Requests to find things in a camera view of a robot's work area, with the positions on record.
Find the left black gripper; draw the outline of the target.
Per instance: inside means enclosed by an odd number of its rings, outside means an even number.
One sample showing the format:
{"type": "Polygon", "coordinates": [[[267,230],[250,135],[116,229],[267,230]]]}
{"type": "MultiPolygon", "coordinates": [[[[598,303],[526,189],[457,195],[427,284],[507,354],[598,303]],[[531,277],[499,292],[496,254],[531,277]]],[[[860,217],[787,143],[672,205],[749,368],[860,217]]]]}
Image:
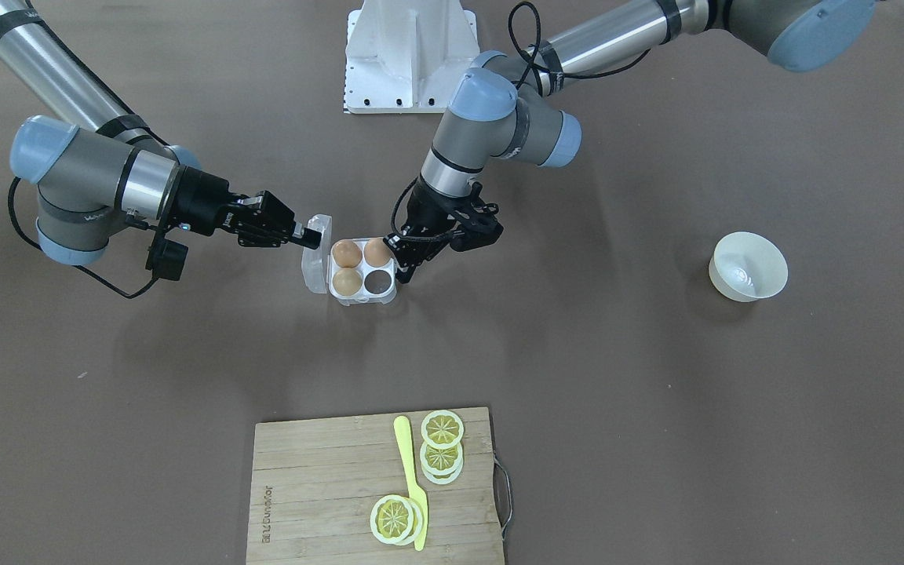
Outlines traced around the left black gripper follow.
{"type": "Polygon", "coordinates": [[[398,262],[398,283],[411,282],[417,267],[445,247],[464,253],[499,239],[503,226],[495,217],[498,205],[485,203],[481,190],[481,183],[473,181],[466,196],[452,198],[431,189],[421,178],[406,187],[392,209],[392,233],[384,237],[398,262]]]}

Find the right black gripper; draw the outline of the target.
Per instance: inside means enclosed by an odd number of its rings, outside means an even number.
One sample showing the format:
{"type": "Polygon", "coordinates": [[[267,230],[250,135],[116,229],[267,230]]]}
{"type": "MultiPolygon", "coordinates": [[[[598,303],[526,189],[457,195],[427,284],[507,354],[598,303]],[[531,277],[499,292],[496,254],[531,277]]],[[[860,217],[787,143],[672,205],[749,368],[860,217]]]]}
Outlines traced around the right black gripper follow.
{"type": "Polygon", "coordinates": [[[294,211],[269,191],[255,196],[230,191],[225,179],[185,166],[173,193],[169,225],[187,225],[198,235],[216,229],[237,235],[240,246],[277,247],[289,243],[309,250],[322,246],[323,234],[295,222],[294,211]]]}

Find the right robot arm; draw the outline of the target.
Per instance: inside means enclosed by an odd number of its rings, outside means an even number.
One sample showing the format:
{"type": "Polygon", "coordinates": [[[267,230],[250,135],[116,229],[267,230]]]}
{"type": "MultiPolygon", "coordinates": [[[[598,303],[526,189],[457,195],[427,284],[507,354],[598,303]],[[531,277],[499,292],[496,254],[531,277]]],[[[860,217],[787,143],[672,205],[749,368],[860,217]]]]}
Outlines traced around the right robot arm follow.
{"type": "Polygon", "coordinates": [[[272,193],[234,193],[190,151],[155,135],[28,1],[0,1],[0,61],[53,111],[23,122],[9,157],[13,174],[37,187],[35,227],[47,257],[85,267],[123,228],[153,230],[146,267],[177,280],[188,250],[166,238],[172,228],[226,230],[244,247],[319,248],[320,233],[272,193]]]}

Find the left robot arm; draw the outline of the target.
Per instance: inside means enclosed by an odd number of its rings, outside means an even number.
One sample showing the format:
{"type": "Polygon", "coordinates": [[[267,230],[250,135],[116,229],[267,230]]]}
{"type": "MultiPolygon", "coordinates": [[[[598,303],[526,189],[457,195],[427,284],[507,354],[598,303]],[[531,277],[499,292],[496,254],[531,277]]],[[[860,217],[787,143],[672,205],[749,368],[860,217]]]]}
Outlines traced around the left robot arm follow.
{"type": "Polygon", "coordinates": [[[835,60],[865,30],[872,1],[628,1],[514,54],[487,51],[464,71],[421,172],[402,202],[406,220],[386,236],[408,283],[444,248],[464,253],[502,233],[498,207],[481,199],[491,159],[559,168],[580,150],[580,122],[546,97],[581,80],[620,74],[681,35],[725,30],[793,72],[835,60]]]}

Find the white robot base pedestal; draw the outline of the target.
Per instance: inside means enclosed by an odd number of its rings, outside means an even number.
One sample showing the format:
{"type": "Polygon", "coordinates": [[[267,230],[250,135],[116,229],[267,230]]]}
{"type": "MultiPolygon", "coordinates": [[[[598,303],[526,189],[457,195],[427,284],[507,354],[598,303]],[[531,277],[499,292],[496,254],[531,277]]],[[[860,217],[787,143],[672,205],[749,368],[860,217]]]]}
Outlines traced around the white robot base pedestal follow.
{"type": "Polygon", "coordinates": [[[366,1],[347,18],[344,110],[442,114],[478,53],[459,1],[366,1]]]}

